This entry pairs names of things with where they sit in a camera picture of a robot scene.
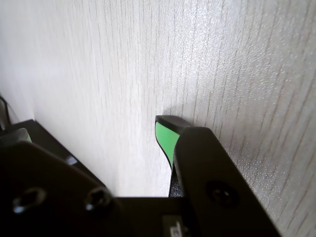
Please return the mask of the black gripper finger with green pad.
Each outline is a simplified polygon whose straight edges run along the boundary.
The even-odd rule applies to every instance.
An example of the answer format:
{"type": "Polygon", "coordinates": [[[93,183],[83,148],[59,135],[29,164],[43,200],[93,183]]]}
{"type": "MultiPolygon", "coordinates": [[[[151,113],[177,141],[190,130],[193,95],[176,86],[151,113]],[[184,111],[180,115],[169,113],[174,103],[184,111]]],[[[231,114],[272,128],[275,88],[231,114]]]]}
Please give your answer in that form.
{"type": "Polygon", "coordinates": [[[187,226],[200,237],[277,237],[279,232],[207,127],[158,115],[156,141],[171,168],[169,196],[188,204],[187,226]]]}
{"type": "Polygon", "coordinates": [[[25,129],[0,137],[3,237],[131,237],[109,190],[32,143],[25,129]]]}

